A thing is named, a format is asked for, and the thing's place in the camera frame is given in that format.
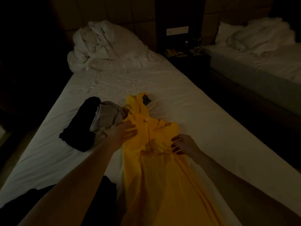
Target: person's left hand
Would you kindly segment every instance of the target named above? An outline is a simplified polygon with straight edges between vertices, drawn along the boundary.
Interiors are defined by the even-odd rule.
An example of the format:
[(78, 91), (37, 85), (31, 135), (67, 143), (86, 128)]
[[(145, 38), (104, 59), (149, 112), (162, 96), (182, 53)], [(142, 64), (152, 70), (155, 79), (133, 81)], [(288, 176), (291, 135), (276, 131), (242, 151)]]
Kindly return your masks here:
[(121, 148), (124, 142), (138, 134), (138, 130), (133, 129), (135, 127), (136, 125), (132, 124), (131, 121), (123, 121), (111, 127), (108, 137), (104, 141), (108, 144), (108, 147), (113, 153)]

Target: padded headboard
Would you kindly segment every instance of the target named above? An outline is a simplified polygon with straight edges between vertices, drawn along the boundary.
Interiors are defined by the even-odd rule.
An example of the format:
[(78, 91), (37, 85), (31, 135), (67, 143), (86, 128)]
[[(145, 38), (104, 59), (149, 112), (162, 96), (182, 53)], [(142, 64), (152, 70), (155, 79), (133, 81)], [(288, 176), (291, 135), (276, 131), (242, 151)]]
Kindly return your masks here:
[(274, 0), (206, 0), (202, 25), (203, 45), (215, 40), (219, 22), (242, 25), (268, 16)]
[(89, 21), (108, 20), (135, 33), (156, 51), (154, 0), (48, 0), (66, 40)]

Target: yellow garment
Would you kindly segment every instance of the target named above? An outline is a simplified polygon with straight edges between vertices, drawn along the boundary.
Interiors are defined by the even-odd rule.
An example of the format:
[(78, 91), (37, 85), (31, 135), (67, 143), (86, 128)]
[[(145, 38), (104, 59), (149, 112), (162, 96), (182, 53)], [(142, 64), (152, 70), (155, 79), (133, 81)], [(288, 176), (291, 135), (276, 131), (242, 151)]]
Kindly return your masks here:
[(123, 145), (126, 213), (121, 225), (222, 225), (189, 168), (172, 153), (175, 122), (149, 117), (142, 96), (130, 95), (126, 107), (138, 135)]

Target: nightstand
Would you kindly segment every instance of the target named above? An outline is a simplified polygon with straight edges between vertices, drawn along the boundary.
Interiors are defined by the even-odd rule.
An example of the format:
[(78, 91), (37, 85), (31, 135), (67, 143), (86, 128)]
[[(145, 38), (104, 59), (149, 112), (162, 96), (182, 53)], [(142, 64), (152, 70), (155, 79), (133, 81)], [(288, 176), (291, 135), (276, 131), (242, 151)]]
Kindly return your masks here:
[(210, 56), (200, 54), (197, 56), (189, 55), (186, 57), (170, 57), (167, 60), (180, 72), (186, 75), (201, 90), (208, 86)]

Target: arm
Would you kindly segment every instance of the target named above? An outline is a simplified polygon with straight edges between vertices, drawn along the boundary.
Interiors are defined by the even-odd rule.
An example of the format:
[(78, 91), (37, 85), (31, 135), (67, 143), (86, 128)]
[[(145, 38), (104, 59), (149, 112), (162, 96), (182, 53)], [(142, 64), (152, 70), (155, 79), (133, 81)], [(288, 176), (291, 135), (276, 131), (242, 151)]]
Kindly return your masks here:
[(53, 187), (20, 222), (23, 225), (81, 225), (113, 153), (137, 135), (131, 122), (112, 132), (82, 163)]
[(173, 152), (186, 154), (201, 166), (244, 226), (301, 225), (297, 214), (215, 162), (190, 136), (180, 134), (172, 141)]

